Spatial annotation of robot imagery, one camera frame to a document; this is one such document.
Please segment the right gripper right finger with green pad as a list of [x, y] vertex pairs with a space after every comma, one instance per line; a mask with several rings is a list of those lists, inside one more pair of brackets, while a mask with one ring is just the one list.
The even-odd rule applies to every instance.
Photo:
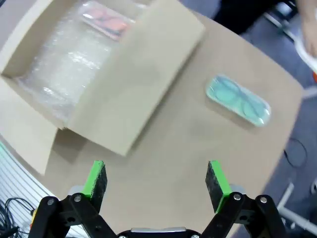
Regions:
[[206, 186], [215, 212], [202, 238], [225, 238], [234, 224], [243, 225], [251, 238], [286, 238], [287, 232], [273, 199], [255, 199], [233, 191], [218, 161], [209, 161]]

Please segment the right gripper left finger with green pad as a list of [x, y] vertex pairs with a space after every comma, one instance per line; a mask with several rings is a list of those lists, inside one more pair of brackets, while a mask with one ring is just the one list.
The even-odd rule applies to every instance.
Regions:
[[99, 215], [107, 186], [103, 161], [94, 161], [81, 192], [59, 200], [42, 198], [35, 213], [30, 238], [64, 238], [72, 226], [81, 225], [90, 238], [115, 238], [116, 233]]

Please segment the person's left hand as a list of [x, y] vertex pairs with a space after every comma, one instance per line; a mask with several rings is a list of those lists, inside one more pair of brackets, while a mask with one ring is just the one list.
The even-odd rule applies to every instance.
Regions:
[[301, 17], [302, 34], [306, 51], [313, 57], [317, 56], [317, 1], [297, 0]]

